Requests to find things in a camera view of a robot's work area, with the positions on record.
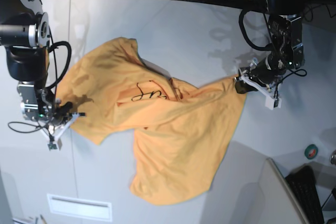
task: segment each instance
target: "black handwriting on shirt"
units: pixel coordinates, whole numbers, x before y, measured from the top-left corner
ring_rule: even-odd
[[[140,101],[145,95],[150,95],[149,98],[152,98],[155,94],[159,94],[157,97],[161,97],[164,99],[167,99],[167,96],[162,95],[162,92],[160,90],[156,90],[153,92],[149,92],[149,93],[144,93],[141,88],[139,87],[139,83],[137,83],[136,85],[138,87],[138,89],[140,90],[141,94],[134,96],[131,100],[132,102],[136,102],[136,101]]]

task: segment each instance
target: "white vent grille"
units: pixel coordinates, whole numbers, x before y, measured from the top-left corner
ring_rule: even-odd
[[[90,220],[112,222],[112,204],[48,194],[50,212]]]

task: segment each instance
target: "white table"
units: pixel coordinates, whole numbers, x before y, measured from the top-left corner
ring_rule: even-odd
[[[167,0],[44,0],[44,11],[49,13],[55,41],[70,42],[72,65],[103,42],[123,36],[137,39],[139,54],[146,61],[172,77],[201,86],[235,74],[254,56],[266,56],[245,43],[238,9]],[[250,38],[264,45],[268,38],[262,15],[249,13],[246,19]],[[304,26],[303,42],[308,75],[286,79],[280,93],[282,108],[271,111],[264,107],[260,93],[249,93],[210,191],[164,207],[152,206],[128,189],[135,173],[132,131],[111,135],[100,146],[69,131],[61,152],[49,152],[39,133],[11,132],[6,123],[20,121],[22,116],[16,81],[4,62],[0,65],[6,94],[0,117],[0,169],[13,215],[43,214],[48,223],[70,223],[69,217],[49,214],[46,193],[52,193],[112,202],[116,224],[243,223],[266,157],[272,157],[286,175],[308,163],[304,150],[315,143],[319,156],[314,161],[333,172],[327,159],[336,148],[336,143],[330,144],[336,135],[336,35]],[[65,62],[65,52],[57,57]],[[323,202],[329,191],[318,190]]]

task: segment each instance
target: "air vent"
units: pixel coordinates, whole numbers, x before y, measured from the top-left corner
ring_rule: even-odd
[[[112,204],[48,194],[50,212],[90,220],[112,222]]]

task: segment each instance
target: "white tabletop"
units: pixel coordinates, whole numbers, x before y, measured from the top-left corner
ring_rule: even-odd
[[[152,66],[202,86],[237,73],[238,66],[247,66],[254,56],[267,55],[246,44],[238,26],[240,10],[228,7],[168,0],[44,0],[44,11],[49,13],[55,41],[70,42],[72,65],[102,43],[123,36],[137,39],[139,55]],[[268,41],[261,14],[249,13],[246,27],[256,44],[264,45]],[[18,191],[20,207],[14,202],[18,197],[9,193],[12,211],[16,215],[22,212],[24,216],[43,212],[55,223],[67,223],[66,217],[50,215],[47,206],[38,208],[28,203],[33,198],[39,204],[46,203],[45,194],[53,193],[112,202],[113,223],[117,224],[243,223],[266,157],[272,157],[287,175],[293,168],[308,163],[304,150],[315,143],[319,156],[314,162],[334,169],[328,166],[327,159],[336,149],[335,143],[330,144],[336,135],[335,42],[335,34],[304,26],[304,68],[308,75],[286,79],[280,90],[281,109],[271,111],[264,107],[260,93],[249,93],[210,191],[165,207],[152,206],[128,189],[136,162],[132,153],[132,131],[113,134],[100,146],[69,131],[64,149],[59,153],[45,151],[43,137],[38,133],[23,140],[10,132],[5,123],[21,120],[19,97],[16,82],[2,64],[1,84],[7,96],[0,129],[7,139],[0,143],[0,168],[3,177],[6,173],[13,178]],[[64,57],[64,64],[65,53],[57,57]],[[53,74],[53,66],[50,66],[49,75]],[[13,155],[29,159],[30,169],[22,169],[12,161]],[[51,170],[43,178],[41,162],[38,162],[41,159]],[[29,191],[22,180],[31,173],[35,175],[31,183],[37,188]],[[5,186],[12,191],[8,182]],[[324,201],[330,189],[318,190],[320,200]]]

